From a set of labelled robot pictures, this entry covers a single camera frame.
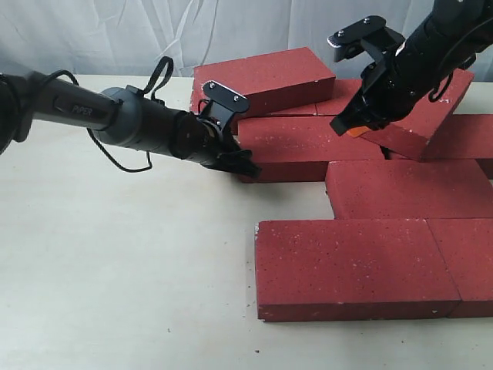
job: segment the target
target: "white backdrop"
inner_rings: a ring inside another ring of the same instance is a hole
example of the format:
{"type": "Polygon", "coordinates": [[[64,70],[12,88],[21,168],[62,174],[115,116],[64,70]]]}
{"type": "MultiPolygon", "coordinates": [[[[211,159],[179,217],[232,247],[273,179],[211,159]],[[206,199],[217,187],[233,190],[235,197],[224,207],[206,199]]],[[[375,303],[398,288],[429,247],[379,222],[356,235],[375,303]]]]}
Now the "white backdrop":
{"type": "MultiPolygon", "coordinates": [[[[327,36],[367,15],[382,15],[409,36],[432,0],[0,0],[0,68],[21,63],[42,72],[148,75],[157,59],[193,67],[309,46],[341,78],[369,59],[334,65],[327,36]]],[[[493,51],[473,67],[493,81],[493,51]]]]}

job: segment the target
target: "table surface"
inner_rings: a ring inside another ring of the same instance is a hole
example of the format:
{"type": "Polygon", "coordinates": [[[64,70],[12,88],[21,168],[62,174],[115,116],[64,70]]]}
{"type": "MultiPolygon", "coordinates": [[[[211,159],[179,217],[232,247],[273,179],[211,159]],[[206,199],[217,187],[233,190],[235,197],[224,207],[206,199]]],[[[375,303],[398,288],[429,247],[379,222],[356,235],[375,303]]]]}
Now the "table surface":
{"type": "MultiPolygon", "coordinates": [[[[78,76],[102,91],[146,77],[78,76]]],[[[192,79],[158,94],[188,109],[192,79]]],[[[473,83],[456,113],[493,113],[473,83]]],[[[145,156],[109,148],[125,165],[145,156]]],[[[331,219],[322,183],[245,185],[154,156],[117,170],[85,130],[37,121],[0,158],[0,368],[493,367],[493,319],[267,324],[256,319],[253,231],[331,219]]]]}

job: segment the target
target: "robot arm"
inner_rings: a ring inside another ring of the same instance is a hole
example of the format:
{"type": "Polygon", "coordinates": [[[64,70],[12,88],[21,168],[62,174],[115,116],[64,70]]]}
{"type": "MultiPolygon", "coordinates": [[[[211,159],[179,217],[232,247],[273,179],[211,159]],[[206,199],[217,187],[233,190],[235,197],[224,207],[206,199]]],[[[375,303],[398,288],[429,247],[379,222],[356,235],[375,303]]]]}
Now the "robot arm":
{"type": "Polygon", "coordinates": [[[493,0],[435,0],[407,40],[385,23],[371,16],[328,39],[335,62],[363,51],[374,59],[361,73],[359,91],[331,123],[338,135],[363,126],[381,130],[405,118],[427,94],[438,101],[454,70],[469,68],[476,53],[493,43],[493,0]]]}
{"type": "Polygon", "coordinates": [[[230,131],[237,113],[250,108],[248,100],[218,82],[203,87],[208,100],[198,115],[171,109],[156,98],[173,73],[173,60],[164,57],[145,89],[111,88],[101,93],[83,89],[67,71],[50,76],[28,71],[22,76],[0,75],[0,153],[11,141],[26,140],[33,119],[84,127],[98,147],[120,169],[140,172],[152,167],[149,153],[199,163],[205,168],[257,177],[252,153],[241,150],[230,131]],[[161,71],[163,81],[151,92],[161,71]],[[68,76],[72,82],[59,79],[68,76]],[[149,167],[127,170],[101,143],[147,152],[149,167]]]}

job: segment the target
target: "stacked bricks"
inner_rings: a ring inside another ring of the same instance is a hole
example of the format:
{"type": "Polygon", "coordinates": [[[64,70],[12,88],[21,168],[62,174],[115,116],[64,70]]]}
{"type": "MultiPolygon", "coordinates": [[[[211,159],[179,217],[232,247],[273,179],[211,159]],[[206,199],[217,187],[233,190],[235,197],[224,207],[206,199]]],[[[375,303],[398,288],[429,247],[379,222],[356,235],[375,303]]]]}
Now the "stacked bricks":
{"type": "Polygon", "coordinates": [[[324,181],[334,210],[257,225],[259,319],[493,317],[493,116],[453,114],[470,72],[358,138],[330,121],[361,81],[336,79],[309,49],[197,67],[191,110],[211,79],[250,99],[233,131],[263,172],[240,180],[324,181]]]}

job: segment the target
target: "white table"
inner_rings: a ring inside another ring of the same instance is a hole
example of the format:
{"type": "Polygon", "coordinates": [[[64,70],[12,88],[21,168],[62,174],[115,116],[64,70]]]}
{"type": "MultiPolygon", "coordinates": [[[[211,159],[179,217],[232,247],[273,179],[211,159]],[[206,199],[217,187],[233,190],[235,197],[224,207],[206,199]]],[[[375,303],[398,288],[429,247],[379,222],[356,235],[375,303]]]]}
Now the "white table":
{"type": "MultiPolygon", "coordinates": [[[[95,91],[147,82],[79,79],[95,91]]],[[[159,97],[188,109],[191,85],[172,79],[159,97]]],[[[492,92],[473,84],[457,112],[493,113],[492,92]]],[[[258,321],[255,223],[333,218],[324,185],[243,185],[153,160],[122,173],[85,130],[46,122],[0,157],[0,369],[493,367],[493,319],[258,321]]]]}

